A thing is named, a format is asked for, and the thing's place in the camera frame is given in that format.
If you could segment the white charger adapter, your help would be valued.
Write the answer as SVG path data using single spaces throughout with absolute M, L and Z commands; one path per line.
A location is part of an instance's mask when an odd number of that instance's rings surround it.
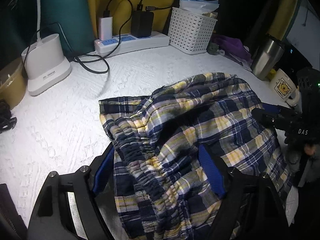
M 98 21 L 98 35 L 100 40 L 109 40 L 112 38 L 113 17 L 109 10 L 104 10 L 103 16 Z

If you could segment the purple cloth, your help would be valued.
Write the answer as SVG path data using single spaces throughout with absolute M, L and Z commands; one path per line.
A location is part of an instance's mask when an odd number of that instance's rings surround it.
M 222 50 L 227 53 L 233 54 L 242 60 L 251 62 L 251 54 L 244 48 L 242 42 L 237 38 L 231 38 L 223 35 L 212 35 L 212 42 L 217 44 Z

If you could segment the small green textured jar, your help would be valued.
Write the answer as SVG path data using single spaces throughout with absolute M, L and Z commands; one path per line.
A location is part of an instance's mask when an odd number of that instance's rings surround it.
M 210 55 L 219 55 L 219 45 L 214 42 L 209 42 L 207 46 L 207 52 Z

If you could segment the cream bear mug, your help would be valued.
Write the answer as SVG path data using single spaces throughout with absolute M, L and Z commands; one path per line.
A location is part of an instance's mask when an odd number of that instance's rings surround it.
M 300 100 L 299 89 L 283 70 L 278 69 L 274 78 L 270 81 L 269 87 L 289 106 L 294 107 L 298 104 Z

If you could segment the blue yellow plaid pants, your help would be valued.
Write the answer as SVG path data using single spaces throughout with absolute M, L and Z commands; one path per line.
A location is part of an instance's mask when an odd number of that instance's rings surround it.
M 200 163 L 202 145 L 242 174 L 268 174 L 285 202 L 290 169 L 276 132 L 253 118 L 262 103 L 245 80 L 199 74 L 99 106 L 114 147 L 114 200 L 129 239 L 208 238 L 222 201 Z

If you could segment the white perforated plastic basket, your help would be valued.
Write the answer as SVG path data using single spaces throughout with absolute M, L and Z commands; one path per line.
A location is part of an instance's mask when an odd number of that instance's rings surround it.
M 173 8 L 168 30 L 169 44 L 188 55 L 205 53 L 216 23 L 212 17 Z

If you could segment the white power strip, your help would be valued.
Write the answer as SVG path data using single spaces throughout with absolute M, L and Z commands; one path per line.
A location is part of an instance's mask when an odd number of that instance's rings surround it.
M 119 37 L 114 36 L 109 40 L 97 39 L 94 41 L 95 51 L 100 56 L 115 56 L 119 54 L 130 53 L 133 51 L 152 49 L 159 47 L 166 47 L 169 45 L 170 38 L 167 35 L 153 31 L 151 36 L 136 38 L 131 34 L 124 34 L 120 37 L 120 45 L 114 52 L 111 52 L 116 48 L 119 42 Z

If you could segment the white blue plastic bag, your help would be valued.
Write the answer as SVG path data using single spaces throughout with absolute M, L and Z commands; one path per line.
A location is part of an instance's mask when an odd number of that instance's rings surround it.
M 219 1 L 180 0 L 180 9 L 203 15 L 219 8 Z

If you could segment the black charger adapter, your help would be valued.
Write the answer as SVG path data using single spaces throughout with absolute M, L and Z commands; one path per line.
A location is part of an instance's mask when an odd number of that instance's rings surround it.
M 154 13 L 143 11 L 143 5 L 138 4 L 137 9 L 132 13 L 131 34 L 136 38 L 151 36 Z

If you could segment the brown paper bowl with lid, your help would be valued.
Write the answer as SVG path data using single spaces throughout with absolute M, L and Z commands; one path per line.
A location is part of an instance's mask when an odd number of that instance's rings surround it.
M 1 99 L 10 109 L 16 107 L 23 99 L 27 87 L 22 59 L 19 57 L 1 70 Z

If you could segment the stainless steel tumbler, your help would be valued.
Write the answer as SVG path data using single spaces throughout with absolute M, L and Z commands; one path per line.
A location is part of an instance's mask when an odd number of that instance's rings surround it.
M 283 43 L 268 35 L 265 42 L 258 48 L 251 64 L 252 73 L 259 79 L 265 80 L 268 73 L 280 60 L 284 53 Z

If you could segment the white textured table cover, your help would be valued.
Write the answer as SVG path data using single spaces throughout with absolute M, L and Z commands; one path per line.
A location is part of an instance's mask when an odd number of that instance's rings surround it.
M 278 104 L 264 81 L 224 56 L 187 55 L 173 47 L 110 59 L 93 75 L 78 64 L 39 96 L 13 109 L 15 128 L 1 135 L 1 182 L 8 187 L 27 239 L 127 239 L 111 185 L 97 197 L 88 178 L 110 149 L 99 120 L 99 99 L 146 95 L 199 73 L 225 72 L 246 80 L 264 102 Z

